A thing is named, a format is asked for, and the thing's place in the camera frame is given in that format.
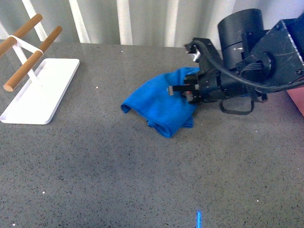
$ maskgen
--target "gray countertop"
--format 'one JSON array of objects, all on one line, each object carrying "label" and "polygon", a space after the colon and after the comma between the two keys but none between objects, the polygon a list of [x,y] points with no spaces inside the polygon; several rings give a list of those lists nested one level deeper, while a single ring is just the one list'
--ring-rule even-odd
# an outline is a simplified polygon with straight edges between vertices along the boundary
[{"label": "gray countertop", "polygon": [[[286,92],[247,116],[201,104],[166,139],[120,104],[196,66],[184,49],[54,43],[46,57],[80,66],[51,123],[0,123],[1,228],[190,228],[197,210],[204,228],[304,226],[304,118]],[[0,84],[19,66],[2,57]],[[21,87],[0,89],[1,113]]]}]

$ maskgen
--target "black cable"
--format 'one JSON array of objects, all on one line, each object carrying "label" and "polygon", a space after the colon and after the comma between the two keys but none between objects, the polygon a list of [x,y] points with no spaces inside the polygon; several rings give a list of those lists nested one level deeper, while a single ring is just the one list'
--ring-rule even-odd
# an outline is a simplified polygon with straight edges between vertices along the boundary
[{"label": "black cable", "polygon": [[199,52],[202,55],[205,55],[206,58],[210,61],[211,64],[214,65],[214,67],[216,69],[218,69],[221,73],[247,85],[247,86],[252,86],[254,87],[256,90],[258,90],[261,93],[273,93],[273,92],[278,92],[278,91],[283,91],[283,90],[288,90],[288,89],[293,89],[293,88],[297,88],[299,86],[304,85],[304,80],[301,81],[297,81],[297,82],[293,82],[291,84],[288,85],[280,85],[280,86],[266,86],[263,85],[261,83],[255,83],[249,80],[246,80],[242,77],[238,77],[236,75],[234,75],[231,71],[227,70],[226,68],[224,68],[223,66],[221,66],[221,64],[219,64],[217,62],[217,60],[210,54],[210,52],[208,51],[207,47],[205,46],[205,44],[203,42],[200,42],[198,40],[194,40],[191,43],[189,43],[186,47],[192,47],[192,46],[196,46],[197,49],[199,50]]}]

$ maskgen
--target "pink object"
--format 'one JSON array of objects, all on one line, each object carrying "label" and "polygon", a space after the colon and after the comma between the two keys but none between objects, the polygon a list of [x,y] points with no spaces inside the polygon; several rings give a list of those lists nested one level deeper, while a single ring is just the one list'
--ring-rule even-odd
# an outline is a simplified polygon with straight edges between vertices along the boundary
[{"label": "pink object", "polygon": [[287,92],[304,116],[304,87],[287,90]]}]

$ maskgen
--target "screw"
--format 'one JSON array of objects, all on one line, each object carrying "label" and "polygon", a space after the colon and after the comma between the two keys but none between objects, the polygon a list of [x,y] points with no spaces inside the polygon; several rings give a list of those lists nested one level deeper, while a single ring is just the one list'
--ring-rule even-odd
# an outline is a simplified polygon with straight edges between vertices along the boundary
[{"label": "screw", "polygon": [[303,70],[302,70],[302,69],[298,69],[298,70],[296,71],[296,74],[297,74],[297,75],[303,74]]}]

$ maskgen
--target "blue light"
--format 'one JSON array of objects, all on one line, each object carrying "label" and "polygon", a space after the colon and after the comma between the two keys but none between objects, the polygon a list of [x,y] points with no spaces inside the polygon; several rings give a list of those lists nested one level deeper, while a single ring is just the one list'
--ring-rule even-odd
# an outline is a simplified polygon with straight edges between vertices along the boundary
[{"label": "blue light", "polygon": [[197,216],[196,216],[196,228],[201,228],[200,226],[200,211],[198,210]]}]

